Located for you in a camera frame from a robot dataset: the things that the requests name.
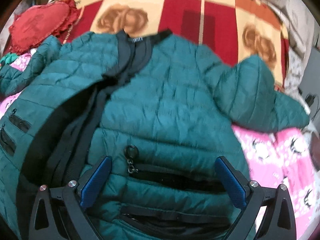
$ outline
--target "bed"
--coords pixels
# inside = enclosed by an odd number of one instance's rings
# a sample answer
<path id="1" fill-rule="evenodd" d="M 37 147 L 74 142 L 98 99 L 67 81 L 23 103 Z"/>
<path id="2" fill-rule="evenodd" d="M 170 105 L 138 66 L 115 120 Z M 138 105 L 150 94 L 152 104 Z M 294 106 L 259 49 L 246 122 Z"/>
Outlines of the bed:
<path id="1" fill-rule="evenodd" d="M 124 29 L 131 37 L 140 37 L 169 28 L 174 34 L 196 44 L 207 45 L 230 66 L 252 54 L 258 54 L 273 73 L 275 90 L 296 98 L 308 112 L 304 100 L 297 93 L 297 87 L 308 61 L 308 50 L 311 49 L 310 33 L 305 34 L 307 38 L 298 39 L 303 35 L 299 35 L 299 30 L 290 25 L 290 16 L 281 16 L 281 10 L 279 13 L 276 5 L 268 2 L 270 0 L 74 1 L 80 11 L 79 17 L 74 25 L 59 36 L 61 43 L 70 42 L 87 31 L 117 33 Z M 21 55 L 12 63 L 12 67 L 23 70 L 30 57 L 29 52 Z M 0 103 L 0 115 L 18 96 L 14 95 Z M 290 184 L 295 183 L 294 176 L 285 176 L 272 170 L 278 168 L 278 160 L 282 159 L 282 165 L 286 163 L 283 160 L 285 154 L 279 156 L 275 151 L 273 157 L 264 157 L 266 147 L 274 145 L 279 135 L 252 135 L 250 131 L 236 126 L 234 131 L 246 154 L 251 179 L 258 180 L 266 187 L 280 182 L 290 188 Z M 310 226 L 316 224 L 320 217 L 320 179 L 313 171 L 308 144 L 303 134 L 298 129 L 293 129 L 285 131 L 281 136 L 284 138 L 284 145 L 288 144 L 287 141 L 290 142 L 288 149 L 292 148 L 291 143 L 295 143 L 295 150 L 288 153 L 288 157 L 299 152 L 297 159 L 305 168 L 299 169 L 300 166 L 294 162 L 290 164 L 292 170 L 298 174 L 311 171 L 307 181 L 294 193 L 296 202 L 301 203 L 295 207 L 298 239 L 307 239 L 312 232 Z M 261 166 L 266 165 L 271 166 L 268 166 L 264 174 L 258 172 Z"/>

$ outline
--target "bed sheet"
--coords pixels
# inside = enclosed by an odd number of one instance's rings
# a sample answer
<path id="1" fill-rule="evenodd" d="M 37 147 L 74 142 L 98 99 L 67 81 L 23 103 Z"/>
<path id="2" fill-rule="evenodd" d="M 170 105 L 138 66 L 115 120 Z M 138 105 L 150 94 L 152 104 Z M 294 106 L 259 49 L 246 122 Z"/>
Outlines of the bed sheet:
<path id="1" fill-rule="evenodd" d="M 282 90 L 287 72 L 288 32 L 260 0 L 75 0 L 81 15 L 66 38 L 86 31 L 131 37 L 170 28 L 196 44 L 210 47 L 227 64 L 252 54 L 265 60 Z"/>
<path id="2" fill-rule="evenodd" d="M 263 187 L 285 184 L 289 190 L 297 228 L 301 238 L 319 212 L 320 191 L 308 144 L 297 128 L 265 134 L 233 126 L 249 165 L 250 178 Z M 265 208 L 257 216 L 257 229 Z"/>
<path id="3" fill-rule="evenodd" d="M 315 30 L 317 30 L 318 24 L 302 0 L 263 1 L 273 9 L 287 27 L 289 44 L 300 58 L 299 71 L 295 70 L 293 73 L 288 73 L 289 79 L 300 79 L 301 82 L 303 72 L 310 57 L 313 41 L 316 39 L 315 35 L 317 33 L 315 33 Z M 298 88 L 300 82 L 295 85 L 295 89 Z"/>
<path id="4" fill-rule="evenodd" d="M 306 113 L 310 114 L 311 110 L 298 90 L 304 72 L 302 60 L 291 47 L 289 47 L 288 55 L 289 70 L 284 80 L 284 93 L 297 100 L 303 106 Z"/>

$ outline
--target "pink patterned fabric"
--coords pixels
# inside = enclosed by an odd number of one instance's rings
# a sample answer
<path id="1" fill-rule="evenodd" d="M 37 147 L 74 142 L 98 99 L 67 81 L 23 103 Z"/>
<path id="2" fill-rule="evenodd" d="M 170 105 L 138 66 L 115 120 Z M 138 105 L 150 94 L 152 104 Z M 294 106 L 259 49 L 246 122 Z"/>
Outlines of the pink patterned fabric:
<path id="1" fill-rule="evenodd" d="M 14 67 L 20 71 L 24 71 L 31 59 L 32 55 L 30 53 L 26 53 L 18 57 L 13 63 L 10 64 L 11 67 Z M 0 102 L 0 118 L 4 115 L 5 111 L 8 109 L 8 107 L 12 104 L 14 100 L 18 98 L 18 96 L 21 94 L 15 94 L 13 96 L 7 97 L 5 100 Z"/>
<path id="2" fill-rule="evenodd" d="M 264 134 L 232 126 L 249 165 L 250 179 L 263 187 L 285 184 L 292 200 L 297 239 L 307 229 L 316 203 L 315 177 L 308 145 L 297 128 Z M 257 216 L 257 229 L 265 208 Z"/>

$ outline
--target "green cloth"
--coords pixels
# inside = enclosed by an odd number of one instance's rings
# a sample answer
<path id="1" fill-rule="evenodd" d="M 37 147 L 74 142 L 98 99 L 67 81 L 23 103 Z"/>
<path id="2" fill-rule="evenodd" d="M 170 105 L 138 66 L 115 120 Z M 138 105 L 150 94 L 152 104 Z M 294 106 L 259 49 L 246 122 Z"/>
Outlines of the green cloth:
<path id="1" fill-rule="evenodd" d="M 19 56 L 15 53 L 7 53 L 6 55 L 4 55 L 2 57 L 2 59 L 0 59 L 0 63 L 2 65 L 5 65 L 5 64 L 11 64 L 12 62 L 14 62 Z"/>
<path id="2" fill-rule="evenodd" d="M 58 106 L 101 80 L 117 64 L 117 45 L 111 34 L 86 33 L 63 46 L 50 36 L 24 72 L 7 65 L 0 70 L 0 97 L 24 89 L 0 119 L 0 127 L 5 124 L 16 144 L 13 156 L 0 148 L 0 214 L 19 237 L 26 234 L 30 216 L 26 210 L 41 185 L 43 166 L 59 138 L 56 131 L 61 124 L 39 132 L 40 128 Z M 275 92 L 273 84 L 270 70 L 257 55 L 230 68 L 208 47 L 175 35 L 155 45 L 148 64 L 106 103 L 87 155 L 84 170 L 103 155 L 113 160 L 107 183 L 87 210 L 101 235 L 112 240 L 156 240 L 119 219 L 120 208 L 126 204 L 223 215 L 234 221 L 239 211 L 227 194 L 181 191 L 129 178 L 123 150 L 136 145 L 144 163 L 208 179 L 216 178 L 215 159 L 224 155 L 249 179 L 231 122 L 263 132 L 302 128 L 309 122 L 302 106 Z M 26 134 L 8 120 L 14 108 L 31 125 Z M 35 147 L 39 137 L 47 141 Z"/>

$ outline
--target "rose print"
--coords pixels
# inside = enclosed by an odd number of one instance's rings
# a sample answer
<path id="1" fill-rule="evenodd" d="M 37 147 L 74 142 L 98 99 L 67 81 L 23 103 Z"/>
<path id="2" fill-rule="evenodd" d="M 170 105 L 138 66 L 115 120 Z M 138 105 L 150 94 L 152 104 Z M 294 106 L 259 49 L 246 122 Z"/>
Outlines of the rose print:
<path id="1" fill-rule="evenodd" d="M 244 28 L 242 34 L 243 44 L 251 51 L 251 54 L 256 53 L 256 42 L 259 42 L 260 38 L 260 33 L 256 30 L 256 27 L 253 24 L 247 25 Z"/>
<path id="2" fill-rule="evenodd" d="M 242 41 L 251 55 L 258 54 L 267 66 L 274 70 L 277 60 L 275 46 L 270 39 L 260 35 L 255 25 L 248 24 L 244 28 Z"/>
<path id="3" fill-rule="evenodd" d="M 273 70 L 276 66 L 277 57 L 272 41 L 268 38 L 261 37 L 260 40 L 256 42 L 256 50 L 268 67 Z"/>
<path id="4" fill-rule="evenodd" d="M 130 8 L 127 5 L 110 6 L 97 22 L 97 28 L 105 33 L 118 33 L 124 30 L 135 36 L 142 32 L 148 23 L 148 14 L 143 9 Z"/>

